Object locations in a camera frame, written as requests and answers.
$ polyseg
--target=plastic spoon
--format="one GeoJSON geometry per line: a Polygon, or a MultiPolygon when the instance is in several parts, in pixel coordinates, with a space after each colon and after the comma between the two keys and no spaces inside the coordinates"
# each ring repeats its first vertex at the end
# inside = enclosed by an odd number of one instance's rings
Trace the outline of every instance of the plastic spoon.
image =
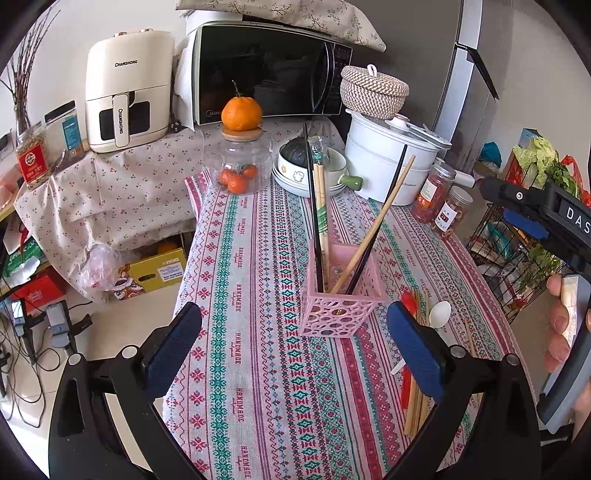
{"type": "MultiPolygon", "coordinates": [[[[435,304],[429,313],[429,326],[431,328],[443,328],[447,322],[449,322],[452,316],[452,306],[448,301],[440,301],[435,304]]],[[[406,365],[404,358],[400,360],[396,366],[390,372],[392,375],[396,375],[406,365]]]]}

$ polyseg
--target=red label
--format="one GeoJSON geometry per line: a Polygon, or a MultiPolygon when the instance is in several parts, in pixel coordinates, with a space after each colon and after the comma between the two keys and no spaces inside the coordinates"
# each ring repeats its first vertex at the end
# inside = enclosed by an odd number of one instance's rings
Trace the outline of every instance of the red label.
{"type": "Polygon", "coordinates": [[[22,176],[27,183],[31,183],[47,172],[47,162],[43,157],[41,144],[35,145],[32,149],[18,157],[18,164],[21,167],[22,176]]]}

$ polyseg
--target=pink plastic utensil holder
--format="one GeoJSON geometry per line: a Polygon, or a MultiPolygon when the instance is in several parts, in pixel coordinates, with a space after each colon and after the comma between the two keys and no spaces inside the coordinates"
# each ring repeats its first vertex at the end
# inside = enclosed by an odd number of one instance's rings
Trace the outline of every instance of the pink plastic utensil holder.
{"type": "MultiPolygon", "coordinates": [[[[335,270],[345,269],[357,247],[357,245],[330,244],[331,286],[336,283],[335,270]]],[[[299,328],[301,336],[352,337],[374,308],[388,301],[373,254],[369,256],[352,295],[318,293],[312,242],[309,246],[309,259],[306,285],[302,289],[302,314],[299,328]]],[[[342,292],[347,289],[349,281],[345,282],[342,292]]]]}

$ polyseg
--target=rice cooker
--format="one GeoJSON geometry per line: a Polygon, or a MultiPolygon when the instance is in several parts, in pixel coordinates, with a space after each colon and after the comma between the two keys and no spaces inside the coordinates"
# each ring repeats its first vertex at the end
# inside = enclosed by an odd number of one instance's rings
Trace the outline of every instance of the rice cooker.
{"type": "Polygon", "coordinates": [[[440,146],[417,135],[413,130],[419,127],[411,125],[401,115],[382,121],[349,109],[347,113],[352,116],[345,148],[349,174],[363,178],[363,188],[357,194],[378,202],[386,201],[402,149],[408,145],[402,165],[405,166],[413,155],[415,161],[393,205],[412,204],[429,175],[440,146]]]}

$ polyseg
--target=black chopstick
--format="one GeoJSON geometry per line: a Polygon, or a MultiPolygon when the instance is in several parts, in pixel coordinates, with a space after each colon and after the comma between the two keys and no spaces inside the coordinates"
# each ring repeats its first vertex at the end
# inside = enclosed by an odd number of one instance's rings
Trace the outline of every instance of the black chopstick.
{"type": "Polygon", "coordinates": [[[308,143],[308,126],[304,122],[304,139],[306,143],[306,164],[308,167],[308,187],[312,202],[312,235],[314,236],[314,256],[316,257],[316,283],[318,293],[324,293],[324,279],[322,277],[322,250],[320,248],[320,233],[318,232],[318,210],[316,209],[316,190],[314,189],[314,164],[312,152],[308,143]]]}
{"type": "MultiPolygon", "coordinates": [[[[390,197],[390,194],[392,193],[392,191],[394,190],[394,187],[398,183],[398,178],[400,176],[400,171],[402,170],[402,164],[404,163],[404,157],[406,156],[407,149],[408,149],[408,145],[404,145],[404,148],[402,149],[402,155],[400,155],[400,160],[398,161],[398,166],[396,167],[396,173],[394,173],[394,178],[392,179],[392,184],[390,185],[390,189],[388,190],[388,194],[386,195],[386,198],[390,197]]],[[[378,234],[379,234],[379,229],[377,229],[375,231],[375,235],[369,241],[368,247],[365,249],[365,252],[363,252],[363,256],[361,257],[361,260],[359,260],[359,263],[357,264],[357,268],[355,268],[355,273],[353,273],[353,277],[351,278],[351,282],[349,283],[349,286],[347,287],[347,290],[345,292],[346,295],[352,295],[353,291],[357,287],[357,283],[359,282],[359,279],[361,278],[361,274],[363,273],[363,269],[365,268],[365,264],[368,262],[369,255],[371,254],[372,248],[374,247],[374,243],[378,237],[378,234]]]]}

